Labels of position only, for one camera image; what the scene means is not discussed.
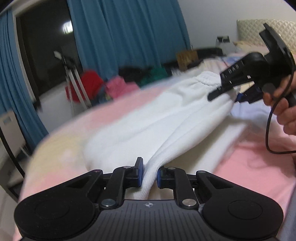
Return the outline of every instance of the power socket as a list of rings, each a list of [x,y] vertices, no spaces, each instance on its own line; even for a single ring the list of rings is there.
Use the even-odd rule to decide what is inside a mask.
[[[219,43],[230,43],[229,36],[217,36]]]

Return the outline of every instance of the human hand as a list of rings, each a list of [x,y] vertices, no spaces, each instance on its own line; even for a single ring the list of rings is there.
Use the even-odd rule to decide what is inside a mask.
[[[282,79],[280,86],[275,90],[274,98],[279,98],[283,93],[286,86],[289,83],[291,75]],[[294,72],[291,86],[289,87],[288,93],[291,90],[296,89],[296,72]],[[269,93],[263,94],[264,104],[267,106],[273,106],[275,101]],[[280,125],[284,126],[284,132],[288,135],[296,135],[296,106],[289,108],[287,99],[282,98],[274,110],[274,114],[277,116],[277,121]]]

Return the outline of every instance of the quilted headboard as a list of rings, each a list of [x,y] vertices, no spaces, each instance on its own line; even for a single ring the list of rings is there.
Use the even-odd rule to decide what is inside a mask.
[[[272,19],[249,19],[237,20],[239,39],[253,45],[264,45],[259,32],[264,30],[263,24],[267,23],[280,34],[283,41],[292,52],[296,52],[296,22],[272,20]]]

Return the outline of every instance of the dark window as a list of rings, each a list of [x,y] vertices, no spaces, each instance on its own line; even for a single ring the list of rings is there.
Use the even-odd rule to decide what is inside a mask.
[[[22,60],[35,96],[65,81],[65,69],[54,51],[75,60],[82,72],[66,0],[48,0],[17,18]]]

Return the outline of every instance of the blue curtain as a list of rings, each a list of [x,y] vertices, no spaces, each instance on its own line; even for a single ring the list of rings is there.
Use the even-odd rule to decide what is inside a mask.
[[[68,0],[80,61],[103,79],[159,66],[190,49],[177,0]]]
[[[0,16],[0,114],[11,109],[27,143],[34,149],[48,132],[34,110],[26,88],[9,10]]]

